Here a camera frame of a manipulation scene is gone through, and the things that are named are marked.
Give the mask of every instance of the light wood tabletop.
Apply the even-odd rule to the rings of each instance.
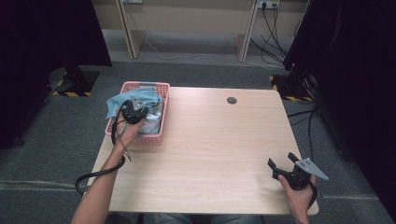
[[[236,104],[229,104],[228,97]],[[106,135],[94,171],[111,148]],[[277,91],[171,87],[163,143],[128,151],[132,162],[119,169],[110,211],[290,213],[267,165],[271,158],[291,171],[289,152],[300,158]],[[308,214],[317,212],[314,203]]]

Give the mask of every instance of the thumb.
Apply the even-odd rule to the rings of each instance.
[[[288,180],[285,178],[285,176],[279,175],[277,177],[277,179],[279,180],[280,184],[282,185],[282,187],[284,189],[291,189],[290,184],[289,184]]]

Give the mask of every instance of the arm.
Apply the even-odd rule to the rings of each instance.
[[[296,224],[308,224],[308,208],[309,203],[312,198],[312,189],[309,185],[302,190],[294,190],[290,187],[288,180],[283,175],[278,177],[280,184],[286,191],[286,196],[288,197],[288,205],[291,214],[294,217],[294,222]],[[316,178],[311,175],[311,182],[315,185]]]
[[[144,119],[135,125],[127,123],[123,134],[117,140],[101,170],[112,168],[120,163],[125,152],[124,146],[131,145],[144,123]],[[90,189],[78,205],[71,223],[105,223],[116,176],[117,171],[97,176],[94,179]]]

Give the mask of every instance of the table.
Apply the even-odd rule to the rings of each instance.
[[[300,157],[277,91],[171,87],[163,126],[160,146],[128,148],[132,162],[119,170],[111,211],[290,213],[267,165],[272,158],[291,170],[288,153]],[[111,148],[105,136],[94,171]],[[314,203],[308,214],[317,212]]]
[[[137,58],[146,31],[171,31],[233,34],[239,61],[246,59],[257,0],[116,1],[132,58]]]

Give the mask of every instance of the hand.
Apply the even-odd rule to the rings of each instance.
[[[294,216],[296,223],[309,223],[308,221],[308,208],[311,201],[313,191],[310,185],[307,185],[302,190],[294,190],[290,187],[288,180],[283,176],[278,176],[279,182],[286,191],[288,197],[288,204],[291,214]],[[311,175],[311,182],[316,185],[317,179]]]
[[[131,123],[128,123],[126,120],[124,120],[123,116],[120,115],[119,120],[117,121],[117,122],[119,122],[119,124],[117,125],[116,138],[117,138],[117,134],[121,131],[124,124],[125,124],[125,129],[124,129],[122,135],[117,138],[116,144],[122,143],[123,147],[128,147],[129,145],[131,145],[132,142],[136,139],[137,134],[139,133],[139,130],[145,124],[145,121],[146,121],[145,119],[141,119],[138,123],[131,124]]]

